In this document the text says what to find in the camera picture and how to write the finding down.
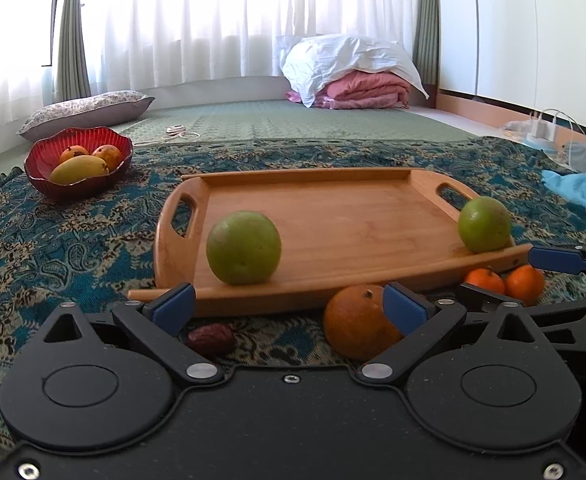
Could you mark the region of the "small tangerine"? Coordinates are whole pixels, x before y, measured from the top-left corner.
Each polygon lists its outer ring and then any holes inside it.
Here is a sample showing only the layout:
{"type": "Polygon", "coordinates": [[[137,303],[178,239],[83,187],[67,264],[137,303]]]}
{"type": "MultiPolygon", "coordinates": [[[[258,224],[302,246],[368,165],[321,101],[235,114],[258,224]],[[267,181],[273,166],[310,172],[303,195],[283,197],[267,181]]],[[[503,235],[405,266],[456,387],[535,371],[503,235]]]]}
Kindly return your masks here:
{"type": "Polygon", "coordinates": [[[504,286],[506,296],[521,301],[526,307],[531,307],[542,296],[546,281],[541,271],[530,264],[525,264],[506,277],[504,286]]]}
{"type": "Polygon", "coordinates": [[[501,276],[487,268],[471,270],[466,274],[464,283],[498,295],[503,295],[506,292],[506,285],[501,276]]]}

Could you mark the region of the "red date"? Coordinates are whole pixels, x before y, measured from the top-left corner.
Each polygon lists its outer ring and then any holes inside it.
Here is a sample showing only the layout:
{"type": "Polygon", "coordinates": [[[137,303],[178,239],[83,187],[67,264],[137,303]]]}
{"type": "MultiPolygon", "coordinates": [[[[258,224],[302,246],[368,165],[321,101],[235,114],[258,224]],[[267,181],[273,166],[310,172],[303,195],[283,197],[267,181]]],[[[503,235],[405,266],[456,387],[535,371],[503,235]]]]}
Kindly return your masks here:
{"type": "Polygon", "coordinates": [[[230,325],[212,323],[191,330],[186,345],[201,356],[225,356],[234,350],[235,336],[230,325]]]}

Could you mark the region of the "large orange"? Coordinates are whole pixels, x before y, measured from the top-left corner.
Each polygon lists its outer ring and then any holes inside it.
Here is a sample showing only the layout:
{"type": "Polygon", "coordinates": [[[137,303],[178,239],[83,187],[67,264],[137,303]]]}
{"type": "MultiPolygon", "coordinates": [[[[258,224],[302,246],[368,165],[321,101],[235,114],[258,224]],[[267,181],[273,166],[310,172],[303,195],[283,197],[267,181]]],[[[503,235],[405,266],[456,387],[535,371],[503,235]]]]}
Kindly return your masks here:
{"type": "Polygon", "coordinates": [[[370,361],[404,338],[384,314],[383,290],[380,285],[349,286],[326,305],[324,336],[340,356],[370,361]]]}

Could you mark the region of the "smaller green apple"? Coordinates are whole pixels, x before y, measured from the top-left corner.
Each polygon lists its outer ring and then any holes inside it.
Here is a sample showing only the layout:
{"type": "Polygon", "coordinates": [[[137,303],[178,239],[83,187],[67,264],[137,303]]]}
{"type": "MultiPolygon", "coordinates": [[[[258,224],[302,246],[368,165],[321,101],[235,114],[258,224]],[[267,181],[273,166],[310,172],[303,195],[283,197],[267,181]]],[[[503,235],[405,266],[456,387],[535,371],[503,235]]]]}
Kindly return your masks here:
{"type": "Polygon", "coordinates": [[[489,196],[469,200],[461,209],[458,233],[471,252],[494,252],[510,244],[512,222],[509,211],[489,196]]]}

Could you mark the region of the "large green apple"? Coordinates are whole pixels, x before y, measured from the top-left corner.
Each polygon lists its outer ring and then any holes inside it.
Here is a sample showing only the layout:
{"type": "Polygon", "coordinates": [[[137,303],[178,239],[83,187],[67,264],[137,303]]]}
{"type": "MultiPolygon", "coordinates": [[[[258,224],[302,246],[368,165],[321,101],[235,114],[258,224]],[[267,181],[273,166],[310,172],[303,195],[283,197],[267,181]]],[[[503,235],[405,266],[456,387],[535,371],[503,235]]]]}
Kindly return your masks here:
{"type": "Polygon", "coordinates": [[[206,240],[208,266],[228,285],[262,284],[272,277],[282,255],[276,225],[258,211],[235,211],[216,222],[206,240]]]}

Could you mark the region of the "grey bag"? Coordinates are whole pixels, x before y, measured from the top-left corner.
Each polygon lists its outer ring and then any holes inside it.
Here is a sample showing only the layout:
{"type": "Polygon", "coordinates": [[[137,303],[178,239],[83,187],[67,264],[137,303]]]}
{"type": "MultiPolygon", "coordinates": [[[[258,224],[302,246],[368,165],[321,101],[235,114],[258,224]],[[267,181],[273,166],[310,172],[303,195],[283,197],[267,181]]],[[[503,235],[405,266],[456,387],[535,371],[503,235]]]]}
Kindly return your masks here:
{"type": "Polygon", "coordinates": [[[563,146],[567,166],[574,171],[586,174],[586,143],[570,141],[563,146]]]}

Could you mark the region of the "wooden serving tray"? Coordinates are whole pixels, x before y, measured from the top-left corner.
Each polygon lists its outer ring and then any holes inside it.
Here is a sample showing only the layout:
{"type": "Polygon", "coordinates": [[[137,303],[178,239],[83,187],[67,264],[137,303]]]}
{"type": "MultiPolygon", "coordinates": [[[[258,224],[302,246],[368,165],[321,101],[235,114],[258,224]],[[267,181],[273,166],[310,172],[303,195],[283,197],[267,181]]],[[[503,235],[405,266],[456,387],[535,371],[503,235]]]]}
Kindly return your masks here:
{"type": "Polygon", "coordinates": [[[481,266],[507,271],[529,245],[469,252],[459,211],[443,188],[475,192],[438,172],[410,168],[314,168],[191,174],[166,199],[154,240],[155,285],[131,289],[152,301],[189,282],[195,315],[262,315],[324,306],[339,290],[399,282],[415,292],[454,285],[481,266]],[[209,269],[205,246],[215,223],[238,210],[260,211],[278,228],[280,264],[260,285],[231,286],[209,269]]]}

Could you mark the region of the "red-orange fruit in bowl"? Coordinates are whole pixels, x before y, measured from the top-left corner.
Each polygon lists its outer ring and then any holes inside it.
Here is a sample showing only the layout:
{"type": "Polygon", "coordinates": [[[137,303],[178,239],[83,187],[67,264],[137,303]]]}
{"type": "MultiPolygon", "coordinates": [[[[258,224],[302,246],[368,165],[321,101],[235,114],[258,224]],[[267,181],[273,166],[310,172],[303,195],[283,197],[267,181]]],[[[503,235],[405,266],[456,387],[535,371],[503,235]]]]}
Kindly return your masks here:
{"type": "Polygon", "coordinates": [[[99,146],[93,151],[92,155],[104,160],[109,172],[114,172],[124,160],[124,155],[120,149],[113,144],[99,146]]]}

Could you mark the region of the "yellow mango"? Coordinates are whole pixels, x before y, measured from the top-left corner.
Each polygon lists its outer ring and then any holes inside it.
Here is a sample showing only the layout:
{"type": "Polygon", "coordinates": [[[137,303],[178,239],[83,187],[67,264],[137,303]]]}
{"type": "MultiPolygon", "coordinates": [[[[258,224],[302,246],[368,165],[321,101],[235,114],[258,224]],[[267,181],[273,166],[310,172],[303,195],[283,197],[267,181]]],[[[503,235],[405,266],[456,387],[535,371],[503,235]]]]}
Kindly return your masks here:
{"type": "Polygon", "coordinates": [[[71,185],[89,178],[106,176],[109,173],[104,160],[92,155],[84,155],[56,166],[49,180],[55,184],[71,185]]]}

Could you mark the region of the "red fruit bowl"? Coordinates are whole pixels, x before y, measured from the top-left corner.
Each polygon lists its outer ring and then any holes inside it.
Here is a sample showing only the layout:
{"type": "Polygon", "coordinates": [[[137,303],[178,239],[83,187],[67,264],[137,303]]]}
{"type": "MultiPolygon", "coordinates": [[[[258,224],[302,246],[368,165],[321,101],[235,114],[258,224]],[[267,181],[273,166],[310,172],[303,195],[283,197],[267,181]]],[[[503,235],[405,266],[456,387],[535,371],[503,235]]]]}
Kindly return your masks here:
{"type": "Polygon", "coordinates": [[[37,141],[24,169],[37,191],[69,203],[112,188],[125,177],[132,156],[132,141],[110,128],[67,128],[37,141]]]}

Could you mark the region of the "orange fruit in bowl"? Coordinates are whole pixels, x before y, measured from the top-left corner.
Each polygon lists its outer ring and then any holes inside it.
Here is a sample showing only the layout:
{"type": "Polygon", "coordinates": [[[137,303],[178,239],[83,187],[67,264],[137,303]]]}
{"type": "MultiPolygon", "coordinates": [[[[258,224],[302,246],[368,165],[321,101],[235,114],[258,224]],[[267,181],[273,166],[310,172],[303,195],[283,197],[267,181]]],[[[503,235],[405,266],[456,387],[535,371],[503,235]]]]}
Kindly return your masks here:
{"type": "Polygon", "coordinates": [[[77,156],[84,156],[89,154],[88,150],[81,145],[69,145],[64,151],[58,156],[58,163],[62,164],[77,156]]]}

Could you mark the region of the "pink folded blanket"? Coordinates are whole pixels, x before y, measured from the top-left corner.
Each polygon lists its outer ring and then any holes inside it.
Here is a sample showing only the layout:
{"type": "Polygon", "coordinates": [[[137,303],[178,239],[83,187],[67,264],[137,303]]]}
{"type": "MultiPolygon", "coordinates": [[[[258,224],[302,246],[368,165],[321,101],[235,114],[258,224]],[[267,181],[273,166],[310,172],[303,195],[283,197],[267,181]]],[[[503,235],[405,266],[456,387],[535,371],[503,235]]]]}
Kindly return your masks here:
{"type": "Polygon", "coordinates": [[[322,89],[314,107],[327,110],[365,110],[366,108],[407,108],[411,84],[389,72],[369,74],[354,70],[322,89]]]}

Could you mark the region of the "right green curtain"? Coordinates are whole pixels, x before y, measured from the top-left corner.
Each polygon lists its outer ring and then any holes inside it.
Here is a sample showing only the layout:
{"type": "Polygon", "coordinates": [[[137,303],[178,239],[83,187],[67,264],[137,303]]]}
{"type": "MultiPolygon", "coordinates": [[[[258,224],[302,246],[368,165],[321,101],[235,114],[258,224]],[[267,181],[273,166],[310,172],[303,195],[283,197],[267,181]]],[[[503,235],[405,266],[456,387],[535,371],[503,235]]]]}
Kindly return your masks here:
{"type": "Polygon", "coordinates": [[[418,0],[413,63],[424,87],[438,84],[439,39],[439,0],[418,0]]]}

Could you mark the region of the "green curtain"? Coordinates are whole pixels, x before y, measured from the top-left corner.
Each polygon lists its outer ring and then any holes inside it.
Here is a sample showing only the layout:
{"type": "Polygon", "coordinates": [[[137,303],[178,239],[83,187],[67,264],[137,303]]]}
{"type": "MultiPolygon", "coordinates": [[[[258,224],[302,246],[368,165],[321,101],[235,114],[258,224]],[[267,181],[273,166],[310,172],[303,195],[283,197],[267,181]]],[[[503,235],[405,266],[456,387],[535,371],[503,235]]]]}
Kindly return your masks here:
{"type": "Polygon", "coordinates": [[[413,63],[424,87],[438,84],[439,39],[439,0],[418,0],[413,63]]]}
{"type": "Polygon", "coordinates": [[[91,96],[84,31],[82,30],[81,1],[63,0],[61,10],[54,3],[54,16],[60,20],[52,23],[58,37],[55,63],[55,99],[58,102],[91,96]]]}

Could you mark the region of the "white sheer curtain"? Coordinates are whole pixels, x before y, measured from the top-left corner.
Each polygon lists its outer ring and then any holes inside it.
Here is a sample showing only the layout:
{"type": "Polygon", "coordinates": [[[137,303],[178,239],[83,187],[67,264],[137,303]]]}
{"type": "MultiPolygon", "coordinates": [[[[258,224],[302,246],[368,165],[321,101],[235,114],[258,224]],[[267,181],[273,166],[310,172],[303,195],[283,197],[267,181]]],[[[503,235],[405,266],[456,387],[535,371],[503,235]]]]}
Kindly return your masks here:
{"type": "MultiPolygon", "coordinates": [[[[92,93],[276,76],[276,40],[347,34],[413,46],[418,0],[80,0],[92,93]]],[[[0,0],[0,128],[55,99],[54,3],[0,0]]]]}

